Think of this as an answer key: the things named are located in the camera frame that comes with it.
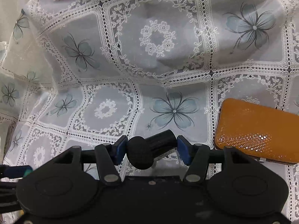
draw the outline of silver bolt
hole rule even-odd
[[[104,177],[104,180],[106,182],[115,182],[115,181],[118,181],[118,176],[115,175],[115,174],[107,174],[105,177]]]
[[[198,182],[200,180],[200,177],[196,174],[189,174],[187,177],[186,177],[186,180],[188,182]]]

